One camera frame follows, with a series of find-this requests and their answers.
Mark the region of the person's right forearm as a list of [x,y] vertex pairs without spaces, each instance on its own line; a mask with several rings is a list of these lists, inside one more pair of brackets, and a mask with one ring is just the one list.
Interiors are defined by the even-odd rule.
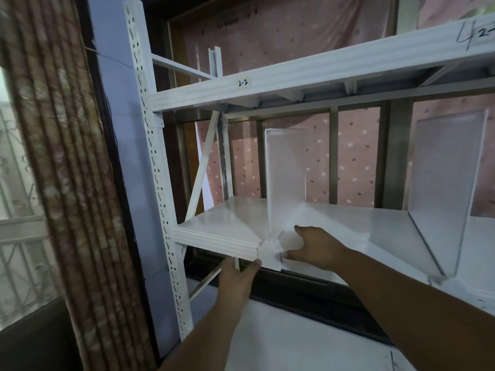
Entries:
[[495,371],[494,316],[346,247],[335,264],[417,371]]

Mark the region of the person's left hand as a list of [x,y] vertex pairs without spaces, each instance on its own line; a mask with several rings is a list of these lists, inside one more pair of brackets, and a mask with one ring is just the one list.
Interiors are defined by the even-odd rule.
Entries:
[[229,313],[240,314],[251,294],[253,280],[246,279],[246,268],[239,271],[235,259],[227,257],[221,264],[215,305]]

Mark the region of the white window grille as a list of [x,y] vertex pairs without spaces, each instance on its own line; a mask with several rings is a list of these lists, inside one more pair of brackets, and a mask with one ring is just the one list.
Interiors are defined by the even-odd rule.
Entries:
[[0,331],[62,295],[45,212],[0,67]]

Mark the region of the person's right hand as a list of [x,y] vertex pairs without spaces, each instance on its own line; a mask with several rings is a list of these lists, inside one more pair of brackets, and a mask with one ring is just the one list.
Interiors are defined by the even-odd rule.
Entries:
[[309,249],[310,265],[319,269],[338,274],[353,253],[322,228],[296,225],[294,230],[303,240],[303,246],[299,249]]

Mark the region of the white shelf divider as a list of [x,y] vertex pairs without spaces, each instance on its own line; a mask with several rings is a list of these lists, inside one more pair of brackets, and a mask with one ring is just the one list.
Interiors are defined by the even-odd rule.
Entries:
[[416,123],[408,213],[447,277],[457,272],[487,118],[478,109]]
[[282,235],[306,202],[305,129],[266,129],[264,137],[268,236],[258,248],[262,266],[281,271]]

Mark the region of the white metal shelving rack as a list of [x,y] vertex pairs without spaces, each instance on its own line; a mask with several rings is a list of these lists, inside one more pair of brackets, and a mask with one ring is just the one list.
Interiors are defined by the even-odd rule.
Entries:
[[[193,328],[190,301],[220,272],[217,266],[184,296],[188,293],[185,246],[253,261],[268,236],[267,199],[232,196],[231,179],[225,203],[195,215],[219,119],[227,129],[230,120],[293,116],[340,105],[495,87],[495,78],[457,79],[459,73],[487,67],[489,60],[495,63],[495,13],[221,76],[219,47],[209,53],[211,74],[152,54],[142,2],[125,0],[124,7],[181,339]],[[251,77],[251,88],[236,87],[236,79],[242,77]],[[154,130],[164,127],[162,112],[187,108],[213,112],[186,219],[177,224],[164,141]],[[441,273],[408,210],[305,202],[293,223],[320,225],[344,245],[391,263],[400,272],[451,280],[458,274],[463,247],[475,239],[469,236],[470,218],[453,277]],[[282,235],[284,251],[295,246],[293,226]]]

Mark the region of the person's left forearm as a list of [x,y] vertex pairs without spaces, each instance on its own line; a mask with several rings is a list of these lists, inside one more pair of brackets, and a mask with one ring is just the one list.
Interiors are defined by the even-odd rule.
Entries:
[[218,298],[158,371],[224,371],[246,298]]

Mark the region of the pink dotted curtain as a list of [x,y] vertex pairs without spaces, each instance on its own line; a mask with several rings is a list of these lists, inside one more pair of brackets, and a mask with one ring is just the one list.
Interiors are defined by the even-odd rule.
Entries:
[[[197,11],[178,28],[187,55],[186,65],[208,72],[208,49],[222,52],[223,74],[230,75],[323,53],[390,36],[395,0],[249,0],[236,8]],[[495,0],[424,0],[418,29],[460,19],[465,13]],[[473,207],[474,216],[495,216],[495,95],[480,95],[420,102],[414,105],[413,126],[418,119],[476,108],[488,108],[485,150]],[[266,128],[301,128],[311,131],[306,200],[328,203],[331,166],[328,113],[272,119]],[[378,154],[380,107],[339,111],[338,205],[373,207]],[[231,124],[234,169],[238,196],[261,197],[257,122]],[[207,175],[196,214],[224,201],[219,145],[215,137]]]

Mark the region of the brown patterned curtain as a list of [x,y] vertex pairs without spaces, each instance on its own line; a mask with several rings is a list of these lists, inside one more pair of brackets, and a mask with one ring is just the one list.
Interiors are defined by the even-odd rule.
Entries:
[[75,0],[0,0],[9,88],[85,371],[153,371]]

